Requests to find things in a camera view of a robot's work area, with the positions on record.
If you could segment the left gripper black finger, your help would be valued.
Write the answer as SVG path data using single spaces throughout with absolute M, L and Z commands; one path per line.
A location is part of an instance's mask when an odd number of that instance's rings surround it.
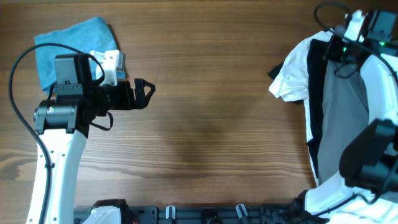
M 135 101 L 134 108 L 135 109 L 144 109 L 149 104 L 150 93 L 145 94 L 144 90 L 134 90 L 135 93 Z
M 149 83 L 148 81 L 146 81 L 142 78 L 135 78 L 134 84 L 135 84 L 134 91 L 136 93 L 145 93 L 145 87 L 148 87 L 150 89 L 149 93 L 155 92 L 155 85 L 153 83 Z

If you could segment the grey shorts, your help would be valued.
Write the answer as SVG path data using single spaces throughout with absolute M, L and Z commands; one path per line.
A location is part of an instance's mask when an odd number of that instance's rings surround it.
M 318 150 L 318 183 L 339 171 L 344 149 L 368 125 L 368 100 L 355 65 L 328 61 L 323 89 L 322 138 Z

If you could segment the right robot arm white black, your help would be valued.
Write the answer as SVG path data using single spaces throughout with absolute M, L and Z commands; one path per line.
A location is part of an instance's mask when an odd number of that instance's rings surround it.
M 293 223 L 397 222 L 397 14 L 348 12 L 332 30 L 325 58 L 353 63 L 364 83 L 368 125 L 345 147 L 338 171 L 304 193 Z

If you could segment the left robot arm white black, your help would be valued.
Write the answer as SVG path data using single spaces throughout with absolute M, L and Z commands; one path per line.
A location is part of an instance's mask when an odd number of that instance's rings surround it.
M 34 112 L 39 143 L 28 223 L 71 223 L 78 168 L 94 119 L 148 106 L 155 86 L 141 78 L 133 85 L 118 79 L 124 64 L 119 50 L 55 57 L 55 98 Z

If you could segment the black garment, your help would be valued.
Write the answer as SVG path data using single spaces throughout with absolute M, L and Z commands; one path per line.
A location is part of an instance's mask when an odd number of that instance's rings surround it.
M 269 91 L 286 102 L 303 104 L 310 165 L 319 179 L 318 152 L 323 136 L 323 89 L 327 61 L 323 60 L 326 40 L 306 39 L 299 43 L 283 62 L 269 71 L 273 80 Z

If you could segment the white shirt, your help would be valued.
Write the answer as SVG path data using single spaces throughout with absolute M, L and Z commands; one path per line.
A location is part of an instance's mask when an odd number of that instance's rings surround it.
M 280 210 L 288 223 L 397 222 L 397 58 L 326 57 L 319 32 L 273 71 L 270 92 L 302 101 L 316 187 Z

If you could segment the folded blue denim garment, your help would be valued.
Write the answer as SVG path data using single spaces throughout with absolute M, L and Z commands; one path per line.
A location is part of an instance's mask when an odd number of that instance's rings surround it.
M 88 53 L 92 50 L 104 53 L 117 50 L 118 46 L 108 23 L 96 16 L 63 30 L 55 30 L 34 37 L 36 45 L 45 43 L 63 44 Z M 56 82 L 55 57 L 70 54 L 71 50 L 60 47 L 42 47 L 35 51 L 37 73 L 41 89 L 48 93 Z

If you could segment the black base rail with clips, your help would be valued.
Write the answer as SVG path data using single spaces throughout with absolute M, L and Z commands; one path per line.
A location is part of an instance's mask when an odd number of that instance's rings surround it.
M 122 223 L 137 224 L 326 224 L 328 218 L 317 217 L 303 211 L 299 201 L 293 204 L 265 204 L 247 207 L 238 204 L 235 207 L 168 207 L 123 206 Z

